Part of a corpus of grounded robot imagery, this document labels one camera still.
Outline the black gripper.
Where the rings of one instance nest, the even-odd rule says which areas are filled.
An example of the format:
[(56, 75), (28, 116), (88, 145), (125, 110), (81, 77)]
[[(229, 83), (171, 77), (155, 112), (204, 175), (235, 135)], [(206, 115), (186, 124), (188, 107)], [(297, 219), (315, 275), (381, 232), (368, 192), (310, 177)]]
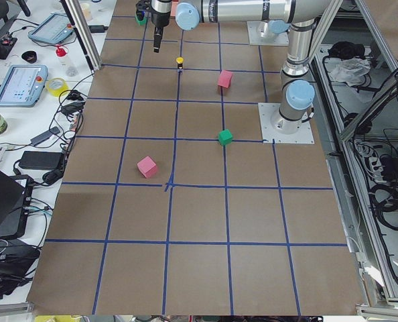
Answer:
[(151, 0), (151, 20), (155, 25), (153, 51), (159, 53), (163, 38), (163, 28), (169, 25), (171, 0)]

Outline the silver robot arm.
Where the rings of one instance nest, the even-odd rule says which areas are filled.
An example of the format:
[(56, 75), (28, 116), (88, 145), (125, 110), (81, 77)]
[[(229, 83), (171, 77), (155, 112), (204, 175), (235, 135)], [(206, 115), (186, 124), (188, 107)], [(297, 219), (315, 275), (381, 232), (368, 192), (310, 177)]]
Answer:
[(258, 27), (260, 37), (266, 40), (276, 38), (286, 32), (290, 27), (289, 23), (282, 20), (261, 21)]
[(279, 133), (298, 131), (303, 116), (312, 106), (315, 90), (303, 80), (312, 57), (312, 36), (317, 16), (329, 8), (329, 1), (180, 1), (177, 25), (190, 31), (199, 23), (279, 20), (289, 24), (287, 58), (281, 68), (282, 102), (271, 116)]

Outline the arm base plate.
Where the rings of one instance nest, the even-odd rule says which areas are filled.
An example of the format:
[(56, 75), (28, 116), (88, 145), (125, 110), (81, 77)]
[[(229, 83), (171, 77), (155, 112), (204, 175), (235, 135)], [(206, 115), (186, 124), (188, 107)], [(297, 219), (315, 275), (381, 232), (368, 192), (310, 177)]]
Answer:
[(282, 20), (248, 21), (249, 44), (256, 46), (288, 46), (290, 25)]
[(301, 120), (288, 121), (279, 113), (279, 103), (259, 103), (261, 136), (269, 144), (314, 144), (310, 122), (304, 122), (307, 113)]

